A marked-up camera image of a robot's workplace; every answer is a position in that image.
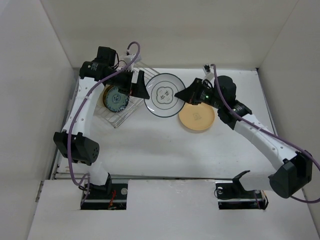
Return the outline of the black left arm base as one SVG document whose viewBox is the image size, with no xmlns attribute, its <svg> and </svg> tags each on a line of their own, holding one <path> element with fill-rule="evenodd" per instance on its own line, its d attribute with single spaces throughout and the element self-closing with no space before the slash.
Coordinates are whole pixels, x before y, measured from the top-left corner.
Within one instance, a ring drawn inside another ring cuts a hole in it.
<svg viewBox="0 0 320 240">
<path fill-rule="evenodd" d="M 87 193 L 87 183 L 83 187 L 80 201 L 81 210 L 126 210 L 128 197 L 128 181 L 116 180 L 107 191 L 95 189 L 92 184 Z"/>
</svg>

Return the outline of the blue patterned plate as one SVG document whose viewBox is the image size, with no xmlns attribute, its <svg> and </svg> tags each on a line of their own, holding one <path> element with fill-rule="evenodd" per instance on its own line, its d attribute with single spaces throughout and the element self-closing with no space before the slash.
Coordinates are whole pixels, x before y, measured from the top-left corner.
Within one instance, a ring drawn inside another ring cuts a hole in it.
<svg viewBox="0 0 320 240">
<path fill-rule="evenodd" d="M 122 112 L 129 104 L 130 96 L 119 92 L 117 86 L 108 86 L 102 95 L 103 105 L 113 113 Z"/>
</svg>

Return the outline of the white plate black rim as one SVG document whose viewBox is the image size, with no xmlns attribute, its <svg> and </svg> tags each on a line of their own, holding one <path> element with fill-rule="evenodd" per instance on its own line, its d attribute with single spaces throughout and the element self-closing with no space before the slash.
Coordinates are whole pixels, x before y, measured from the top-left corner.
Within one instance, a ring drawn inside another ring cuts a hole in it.
<svg viewBox="0 0 320 240">
<path fill-rule="evenodd" d="M 183 81 L 174 74 L 160 73 L 146 84 L 149 99 L 144 100 L 146 109 L 156 117 L 170 118 L 178 114 L 185 102 L 175 96 L 185 90 Z"/>
</svg>

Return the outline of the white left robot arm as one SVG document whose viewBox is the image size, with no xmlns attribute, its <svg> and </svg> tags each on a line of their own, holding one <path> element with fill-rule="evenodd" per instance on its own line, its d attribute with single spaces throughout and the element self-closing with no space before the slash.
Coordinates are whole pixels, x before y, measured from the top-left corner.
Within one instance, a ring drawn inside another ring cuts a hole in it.
<svg viewBox="0 0 320 240">
<path fill-rule="evenodd" d="M 98 159 L 99 144 L 90 139 L 91 121 L 105 88 L 117 89 L 116 113 L 128 106 L 131 97 L 149 99 L 144 71 L 132 70 L 139 58 L 139 51 L 135 54 L 127 51 L 125 65 L 119 67 L 116 50 L 100 46 L 94 60 L 82 64 L 72 110 L 62 130 L 53 136 L 59 152 L 68 160 L 73 183 L 83 191 L 94 191 L 103 199 L 111 195 L 112 180 Z"/>
</svg>

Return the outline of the yellow bear plate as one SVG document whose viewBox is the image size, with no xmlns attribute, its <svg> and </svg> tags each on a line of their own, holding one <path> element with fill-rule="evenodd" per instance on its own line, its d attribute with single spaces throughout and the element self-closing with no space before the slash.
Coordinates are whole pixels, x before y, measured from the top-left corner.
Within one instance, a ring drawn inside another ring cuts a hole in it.
<svg viewBox="0 0 320 240">
<path fill-rule="evenodd" d="M 213 108 L 207 104 L 192 105 L 186 103 L 178 113 L 178 118 L 189 130 L 205 131 L 213 125 L 216 114 Z"/>
</svg>

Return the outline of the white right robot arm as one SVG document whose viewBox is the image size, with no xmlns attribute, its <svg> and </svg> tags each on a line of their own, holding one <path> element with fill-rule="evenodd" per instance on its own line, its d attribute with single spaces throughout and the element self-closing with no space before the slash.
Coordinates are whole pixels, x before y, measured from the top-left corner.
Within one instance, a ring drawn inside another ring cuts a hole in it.
<svg viewBox="0 0 320 240">
<path fill-rule="evenodd" d="M 292 146 L 260 123 L 252 111 L 236 99 L 237 87 L 225 75 L 214 83 L 196 78 L 175 97 L 191 105 L 207 104 L 217 109 L 220 120 L 251 142 L 272 164 L 270 188 L 280 197 L 291 198 L 312 179 L 314 159 L 305 150 Z"/>
</svg>

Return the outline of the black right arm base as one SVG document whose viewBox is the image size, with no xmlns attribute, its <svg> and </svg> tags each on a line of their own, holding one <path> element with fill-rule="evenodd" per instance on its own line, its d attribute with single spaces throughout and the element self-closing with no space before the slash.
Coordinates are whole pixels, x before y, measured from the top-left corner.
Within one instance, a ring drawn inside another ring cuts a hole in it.
<svg viewBox="0 0 320 240">
<path fill-rule="evenodd" d="M 214 196 L 219 210 L 263 210 L 269 205 L 267 195 L 262 190 L 245 190 L 240 183 L 241 177 L 249 173 L 243 171 L 228 180 L 216 180 Z"/>
</svg>

